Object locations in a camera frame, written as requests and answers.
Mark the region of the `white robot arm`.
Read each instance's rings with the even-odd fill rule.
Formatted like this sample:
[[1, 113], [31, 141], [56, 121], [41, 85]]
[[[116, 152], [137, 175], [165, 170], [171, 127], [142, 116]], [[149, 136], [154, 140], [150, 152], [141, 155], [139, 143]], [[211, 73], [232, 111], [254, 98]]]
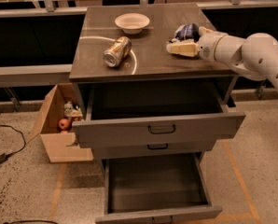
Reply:
[[166, 50], [175, 55], [196, 57], [225, 64], [242, 77], [267, 79], [278, 91], [278, 41], [271, 35], [257, 33], [240, 38], [213, 31], [204, 26], [181, 25]]

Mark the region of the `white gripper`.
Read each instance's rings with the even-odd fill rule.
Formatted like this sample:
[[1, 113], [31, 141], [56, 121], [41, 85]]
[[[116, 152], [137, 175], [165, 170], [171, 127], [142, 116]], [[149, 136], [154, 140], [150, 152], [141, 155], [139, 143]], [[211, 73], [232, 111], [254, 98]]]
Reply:
[[213, 30], [200, 26], [198, 29], [200, 39], [198, 45], [194, 42], [168, 43], [166, 49], [169, 53], [186, 57], [195, 57], [198, 53], [206, 61], [215, 61], [215, 49], [226, 33], [213, 32]]

